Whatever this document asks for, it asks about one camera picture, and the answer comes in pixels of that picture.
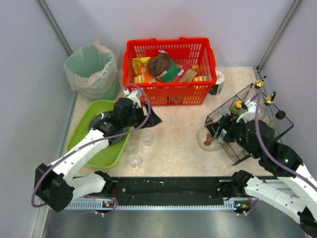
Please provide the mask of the blue ceramic plate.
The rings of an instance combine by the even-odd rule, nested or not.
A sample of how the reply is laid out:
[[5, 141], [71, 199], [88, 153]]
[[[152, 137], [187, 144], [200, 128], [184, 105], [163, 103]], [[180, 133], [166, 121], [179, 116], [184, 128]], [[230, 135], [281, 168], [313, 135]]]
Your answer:
[[128, 127], [119, 127], [115, 125], [110, 119], [112, 111], [98, 114], [90, 123], [89, 130], [97, 129], [104, 134], [104, 137], [122, 134], [128, 131]]

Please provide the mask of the yellow cap sauce bottle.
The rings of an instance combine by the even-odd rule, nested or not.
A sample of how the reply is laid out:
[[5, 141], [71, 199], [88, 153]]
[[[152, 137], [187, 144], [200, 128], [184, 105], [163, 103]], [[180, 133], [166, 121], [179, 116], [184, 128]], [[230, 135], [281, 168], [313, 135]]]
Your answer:
[[241, 113], [241, 110], [242, 110], [242, 104], [243, 104], [243, 102], [241, 101], [241, 100], [238, 100], [235, 104], [234, 104], [234, 106], [230, 109], [230, 111], [231, 111], [231, 114], [233, 115], [233, 116], [238, 116], [238, 115], [240, 115], [240, 113]]

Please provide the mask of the dark vinegar bottle black cap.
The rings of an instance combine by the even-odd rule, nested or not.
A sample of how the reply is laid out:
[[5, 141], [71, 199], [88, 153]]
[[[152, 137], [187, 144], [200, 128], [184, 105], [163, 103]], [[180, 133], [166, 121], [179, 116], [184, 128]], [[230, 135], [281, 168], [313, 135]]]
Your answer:
[[286, 117], [286, 112], [279, 110], [274, 117], [268, 121], [268, 126], [274, 130], [274, 134], [278, 135], [281, 128], [282, 120]]

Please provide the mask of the clear bottle with gold pourer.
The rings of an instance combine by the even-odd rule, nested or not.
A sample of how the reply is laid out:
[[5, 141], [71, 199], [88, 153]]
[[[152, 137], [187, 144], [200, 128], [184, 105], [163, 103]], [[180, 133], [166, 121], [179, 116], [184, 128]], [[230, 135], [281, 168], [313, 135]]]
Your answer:
[[246, 101], [253, 101], [256, 94], [264, 87], [266, 75], [261, 79], [257, 80], [255, 84], [249, 89]]

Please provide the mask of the silver lid jar blue label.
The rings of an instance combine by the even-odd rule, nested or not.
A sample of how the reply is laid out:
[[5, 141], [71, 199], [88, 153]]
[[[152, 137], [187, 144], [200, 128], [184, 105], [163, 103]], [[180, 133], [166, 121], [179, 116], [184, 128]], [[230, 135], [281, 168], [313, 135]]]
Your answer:
[[226, 136], [226, 134], [227, 134], [227, 131], [226, 131], [225, 129], [222, 129], [222, 131], [221, 131], [221, 133], [220, 133], [220, 137], [221, 137], [222, 139], [224, 139], [225, 136]]

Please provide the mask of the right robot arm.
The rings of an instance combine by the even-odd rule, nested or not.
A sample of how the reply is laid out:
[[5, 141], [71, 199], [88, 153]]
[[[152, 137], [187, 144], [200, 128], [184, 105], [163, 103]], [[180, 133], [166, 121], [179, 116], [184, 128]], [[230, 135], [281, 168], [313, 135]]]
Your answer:
[[317, 236], [317, 181], [303, 159], [291, 147], [274, 139], [274, 130], [259, 119], [256, 102], [248, 101], [234, 117], [225, 107], [218, 120], [207, 119], [205, 126], [214, 138], [235, 142], [259, 165], [287, 185], [295, 196], [269, 186], [247, 171], [235, 172], [231, 179], [237, 196], [249, 195], [264, 201], [292, 218], [310, 237]]

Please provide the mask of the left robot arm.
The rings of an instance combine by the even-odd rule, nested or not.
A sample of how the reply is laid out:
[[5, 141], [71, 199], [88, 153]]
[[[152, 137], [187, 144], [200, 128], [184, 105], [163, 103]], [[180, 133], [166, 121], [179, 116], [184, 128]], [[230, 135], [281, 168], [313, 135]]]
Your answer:
[[102, 192], [110, 177], [97, 171], [89, 176], [76, 177], [77, 172], [102, 150], [118, 143], [125, 136], [161, 123], [152, 109], [145, 91], [136, 86], [119, 98], [112, 111], [99, 114], [90, 130], [71, 150], [49, 165], [40, 164], [35, 170], [31, 205], [38, 208], [35, 198], [56, 212], [64, 210], [72, 200]]

